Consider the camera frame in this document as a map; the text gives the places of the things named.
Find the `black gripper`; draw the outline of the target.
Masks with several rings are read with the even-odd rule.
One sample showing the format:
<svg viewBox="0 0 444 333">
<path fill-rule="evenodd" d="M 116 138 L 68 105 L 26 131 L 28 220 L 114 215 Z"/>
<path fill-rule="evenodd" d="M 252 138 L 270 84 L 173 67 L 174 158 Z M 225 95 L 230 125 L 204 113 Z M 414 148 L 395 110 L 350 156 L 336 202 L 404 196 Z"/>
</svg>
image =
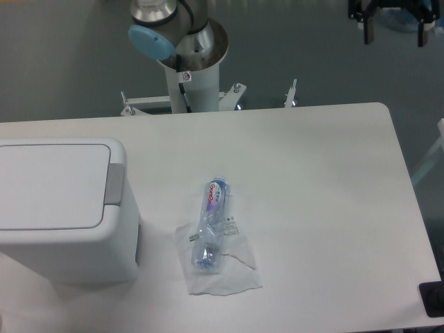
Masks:
<svg viewBox="0 0 444 333">
<path fill-rule="evenodd" d="M 378 10 L 402 10 L 412 16 L 418 24 L 418 47 L 424 47 L 428 42 L 428 32 L 425 24 L 436 21 L 436 1 L 416 0 L 371 0 L 348 1 L 348 18 L 363 22 L 364 44 L 374 41 L 373 20 L 369 19 Z"/>
</svg>

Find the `silver robot arm blue cap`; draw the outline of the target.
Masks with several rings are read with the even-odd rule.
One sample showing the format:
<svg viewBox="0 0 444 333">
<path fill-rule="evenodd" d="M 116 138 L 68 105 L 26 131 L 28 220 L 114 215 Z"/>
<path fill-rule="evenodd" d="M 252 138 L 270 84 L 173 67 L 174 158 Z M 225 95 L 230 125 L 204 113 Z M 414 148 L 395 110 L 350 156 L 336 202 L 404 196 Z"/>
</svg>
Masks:
<svg viewBox="0 0 444 333">
<path fill-rule="evenodd" d="M 145 56 L 166 60 L 187 35 L 203 30 L 209 21 L 207 1 L 132 1 L 132 44 Z M 442 1 L 349 1 L 347 17 L 362 25 L 364 43 L 373 42 L 373 16 L 385 8 L 406 10 L 416 21 L 417 45 L 428 42 L 427 29 L 441 18 Z"/>
</svg>

